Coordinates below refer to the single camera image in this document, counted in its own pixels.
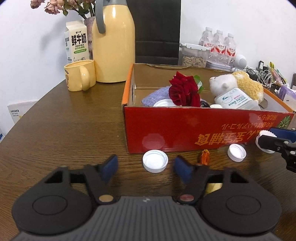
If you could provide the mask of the right water bottle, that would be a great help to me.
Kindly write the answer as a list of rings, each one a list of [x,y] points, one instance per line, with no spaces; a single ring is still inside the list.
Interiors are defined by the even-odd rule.
[[[225,62],[227,65],[232,66],[236,54],[236,42],[234,41],[234,35],[228,33],[227,37],[224,39],[225,45]]]

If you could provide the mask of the water bottle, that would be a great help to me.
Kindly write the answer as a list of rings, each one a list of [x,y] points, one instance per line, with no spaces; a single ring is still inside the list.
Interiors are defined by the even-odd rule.
[[[212,28],[206,27],[202,33],[201,39],[199,40],[199,45],[204,47],[210,47],[213,41]]]
[[[232,66],[236,54],[236,42],[234,41],[234,35],[228,33],[227,37],[224,39],[225,45],[225,62],[227,65]]]
[[[224,53],[225,53],[225,45],[224,45],[222,30],[216,31],[216,33],[213,36],[212,43],[214,45],[213,53],[214,53],[215,61],[217,63],[222,63],[224,58]]]

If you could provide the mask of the red orange cardboard box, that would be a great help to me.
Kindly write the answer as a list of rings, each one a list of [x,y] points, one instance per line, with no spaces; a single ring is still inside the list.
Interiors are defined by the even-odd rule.
[[[209,79],[222,71],[135,63],[129,69],[122,96],[127,151],[130,154],[157,149],[164,152],[216,149],[234,143],[253,142],[261,130],[288,128],[294,111],[270,91],[264,91],[261,110],[196,107],[147,107],[142,99],[167,86],[180,72],[198,75],[204,90],[201,98],[212,104]]]

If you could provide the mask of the middle water bottle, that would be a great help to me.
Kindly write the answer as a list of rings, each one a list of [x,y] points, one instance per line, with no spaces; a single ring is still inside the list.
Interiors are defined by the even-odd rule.
[[[216,31],[216,33],[213,36],[212,43],[214,45],[213,53],[214,53],[215,61],[217,63],[222,63],[224,58],[224,53],[225,53],[225,45],[224,45],[222,30]]]

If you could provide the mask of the left water bottle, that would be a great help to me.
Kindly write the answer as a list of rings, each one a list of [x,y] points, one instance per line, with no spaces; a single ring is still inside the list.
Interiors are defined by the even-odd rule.
[[[210,47],[213,41],[212,28],[206,27],[202,33],[201,39],[199,40],[199,45],[204,47]]]

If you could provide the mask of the white wet wipes pack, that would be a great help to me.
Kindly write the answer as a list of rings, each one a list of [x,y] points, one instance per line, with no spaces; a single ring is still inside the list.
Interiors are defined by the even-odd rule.
[[[239,88],[234,88],[225,94],[214,98],[215,103],[226,109],[261,110],[258,102],[250,98]]]

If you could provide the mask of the red artificial rose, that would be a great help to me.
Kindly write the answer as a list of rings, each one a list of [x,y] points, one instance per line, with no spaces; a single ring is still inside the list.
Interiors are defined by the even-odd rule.
[[[200,93],[204,87],[199,75],[183,75],[176,72],[173,78],[169,81],[169,97],[177,106],[200,107]]]

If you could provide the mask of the yellow thermos jug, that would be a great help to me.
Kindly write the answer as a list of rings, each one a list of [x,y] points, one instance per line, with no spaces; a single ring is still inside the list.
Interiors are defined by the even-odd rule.
[[[96,1],[92,26],[96,81],[126,81],[135,63],[135,26],[126,1]]]

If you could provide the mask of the glass flower vase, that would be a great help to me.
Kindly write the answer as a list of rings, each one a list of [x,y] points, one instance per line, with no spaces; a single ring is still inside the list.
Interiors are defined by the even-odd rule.
[[[89,49],[89,58],[93,59],[93,52],[92,52],[92,26],[95,20],[94,16],[91,16],[84,20],[84,25],[87,28],[87,37],[88,37],[88,49]]]

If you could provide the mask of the white plastic lid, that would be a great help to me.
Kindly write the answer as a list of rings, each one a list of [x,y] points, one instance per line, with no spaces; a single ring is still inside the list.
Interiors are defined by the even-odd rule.
[[[168,164],[168,156],[160,150],[150,150],[144,153],[142,164],[150,173],[161,173]]]
[[[275,153],[274,149],[274,140],[277,136],[267,130],[261,130],[258,136],[255,139],[255,144],[257,147],[267,154]]]
[[[162,99],[157,101],[153,107],[174,107],[176,106],[171,99]]]

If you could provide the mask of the clear container with seeds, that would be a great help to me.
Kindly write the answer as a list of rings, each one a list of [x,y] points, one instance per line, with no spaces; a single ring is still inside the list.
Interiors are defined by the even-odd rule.
[[[206,67],[206,63],[210,53],[209,47],[181,43],[180,48],[182,51],[182,66],[200,68]]]

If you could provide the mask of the white yellow plush sheep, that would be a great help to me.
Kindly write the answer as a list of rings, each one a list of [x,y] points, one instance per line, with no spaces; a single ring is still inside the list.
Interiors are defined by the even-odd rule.
[[[210,91],[214,97],[218,97],[226,92],[239,88],[251,99],[258,103],[263,102],[264,90],[261,83],[252,80],[244,71],[235,71],[231,74],[224,74],[209,79]]]

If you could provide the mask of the small white cap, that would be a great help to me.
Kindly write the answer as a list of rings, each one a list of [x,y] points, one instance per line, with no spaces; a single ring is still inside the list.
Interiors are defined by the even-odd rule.
[[[246,150],[239,144],[231,144],[227,150],[227,155],[234,162],[242,162],[246,157]]]

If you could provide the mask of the dried pink flower bouquet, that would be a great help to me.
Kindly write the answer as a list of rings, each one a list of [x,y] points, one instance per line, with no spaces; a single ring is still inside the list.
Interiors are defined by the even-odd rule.
[[[91,17],[95,16],[96,0],[35,0],[30,2],[30,7],[37,9],[44,3],[46,3],[44,11],[51,15],[63,13],[67,16],[69,11],[75,11],[83,19],[87,19],[88,14]]]

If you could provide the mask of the white box near wall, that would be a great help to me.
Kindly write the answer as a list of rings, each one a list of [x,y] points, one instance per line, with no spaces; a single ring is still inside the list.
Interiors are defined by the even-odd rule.
[[[19,121],[19,119],[37,102],[38,102],[37,100],[33,100],[33,101],[9,104],[8,110],[14,124],[16,124]]]

